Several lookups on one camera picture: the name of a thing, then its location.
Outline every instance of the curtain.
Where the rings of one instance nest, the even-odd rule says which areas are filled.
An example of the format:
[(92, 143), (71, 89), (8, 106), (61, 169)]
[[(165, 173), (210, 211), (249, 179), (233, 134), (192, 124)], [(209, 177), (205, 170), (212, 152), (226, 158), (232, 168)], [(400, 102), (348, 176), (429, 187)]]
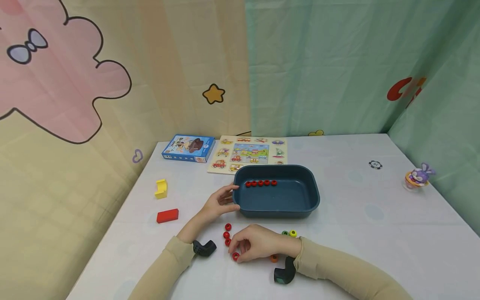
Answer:
[(157, 141), (250, 131), (243, 7), (0, 0), (0, 298), (65, 299)]
[(252, 134), (387, 132), (469, 2), (246, 0)]
[(431, 81), (388, 134), (480, 236), (480, 3), (464, 11)]

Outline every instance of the black sticker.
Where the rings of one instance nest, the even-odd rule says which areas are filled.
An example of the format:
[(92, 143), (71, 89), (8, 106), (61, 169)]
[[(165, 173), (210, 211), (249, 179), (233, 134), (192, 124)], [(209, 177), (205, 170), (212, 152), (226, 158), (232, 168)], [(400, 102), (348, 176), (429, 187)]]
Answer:
[(375, 170), (380, 170), (383, 167), (382, 164), (376, 160), (371, 160), (368, 164)]

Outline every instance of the plastic tray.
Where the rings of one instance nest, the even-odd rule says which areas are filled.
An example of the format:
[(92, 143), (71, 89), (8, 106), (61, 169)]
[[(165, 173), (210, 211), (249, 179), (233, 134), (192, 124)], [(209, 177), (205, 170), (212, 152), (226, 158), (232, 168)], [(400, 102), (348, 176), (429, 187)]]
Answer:
[[(252, 180), (276, 180), (277, 185), (246, 187)], [(233, 202), (246, 217), (305, 218), (320, 204), (312, 172), (297, 165), (245, 166), (235, 174)]]

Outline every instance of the yellow block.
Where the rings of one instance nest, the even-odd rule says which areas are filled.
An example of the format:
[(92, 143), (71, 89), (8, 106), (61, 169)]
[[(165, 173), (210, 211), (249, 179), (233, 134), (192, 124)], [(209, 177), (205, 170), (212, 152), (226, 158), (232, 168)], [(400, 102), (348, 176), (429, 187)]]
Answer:
[(157, 199), (165, 198), (167, 196), (167, 189), (168, 189), (167, 180), (165, 179), (157, 180), (156, 189), (157, 191), (155, 192), (155, 197)]

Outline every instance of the wooden puzzle board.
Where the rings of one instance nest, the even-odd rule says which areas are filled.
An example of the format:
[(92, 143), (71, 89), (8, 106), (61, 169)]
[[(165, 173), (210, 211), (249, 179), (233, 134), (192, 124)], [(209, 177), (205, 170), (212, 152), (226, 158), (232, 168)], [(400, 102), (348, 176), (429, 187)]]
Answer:
[(286, 164), (286, 138), (222, 135), (210, 154), (207, 172), (235, 175), (244, 166)]

